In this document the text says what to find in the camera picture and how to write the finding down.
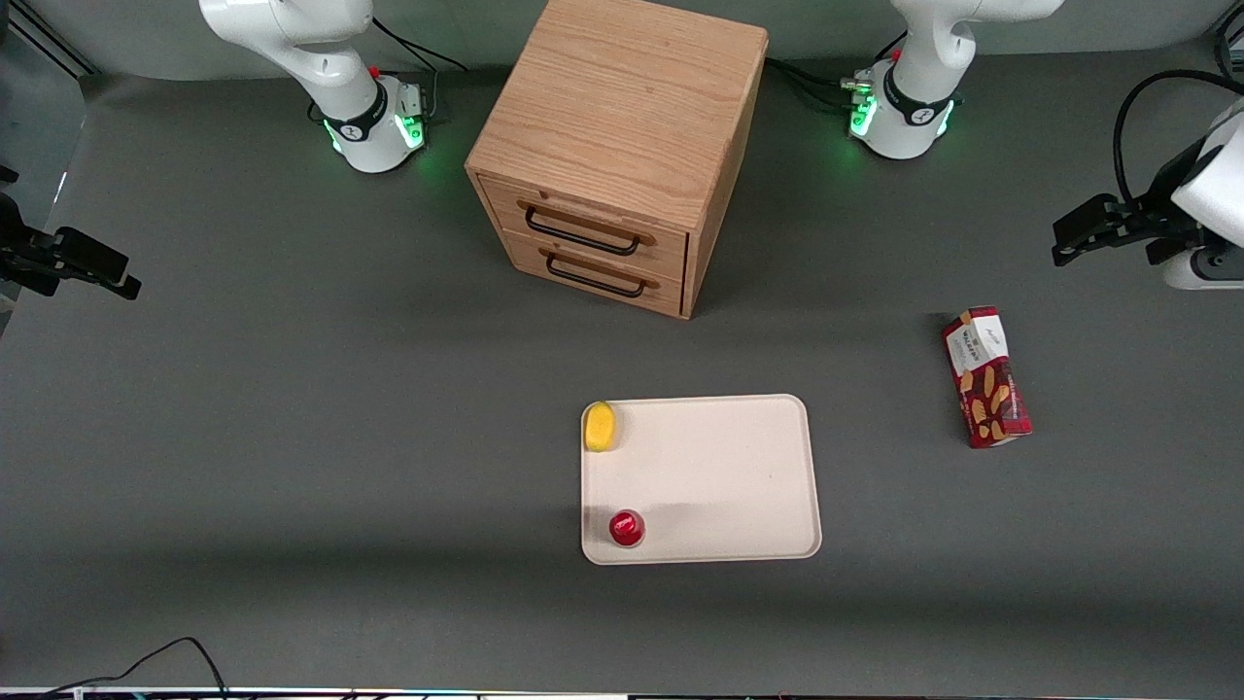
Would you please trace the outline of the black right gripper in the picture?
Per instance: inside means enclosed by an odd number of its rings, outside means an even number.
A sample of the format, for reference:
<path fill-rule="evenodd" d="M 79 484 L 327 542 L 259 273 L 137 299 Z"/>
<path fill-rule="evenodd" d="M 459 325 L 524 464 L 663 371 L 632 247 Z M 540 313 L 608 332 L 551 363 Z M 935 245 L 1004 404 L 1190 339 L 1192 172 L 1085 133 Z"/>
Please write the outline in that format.
<path fill-rule="evenodd" d="M 52 297 L 58 279 L 97 285 L 124 300 L 136 300 L 141 280 L 128 274 L 129 257 L 76 228 L 56 231 L 56 259 L 46 247 L 52 237 L 29 226 L 17 204 L 1 194 L 1 274 L 39 296 Z"/>

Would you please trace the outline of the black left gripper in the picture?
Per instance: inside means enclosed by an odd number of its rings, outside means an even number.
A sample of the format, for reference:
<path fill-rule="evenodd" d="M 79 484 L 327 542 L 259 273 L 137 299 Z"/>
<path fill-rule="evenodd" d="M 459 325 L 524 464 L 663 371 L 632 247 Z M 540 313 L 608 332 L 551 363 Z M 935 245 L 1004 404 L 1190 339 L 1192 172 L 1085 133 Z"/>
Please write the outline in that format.
<path fill-rule="evenodd" d="M 1188 245 L 1204 245 L 1204 233 L 1195 218 L 1183 213 L 1172 196 L 1191 177 L 1198 155 L 1179 154 L 1161 165 L 1144 193 L 1136 195 L 1125 177 L 1123 155 L 1117 158 L 1117 187 L 1123 196 L 1123 214 L 1113 194 L 1091 196 L 1052 224 L 1052 262 L 1064 267 L 1084 252 L 1111 247 L 1123 228 L 1120 245 L 1148 242 L 1149 265 L 1161 265 L 1186 252 Z"/>

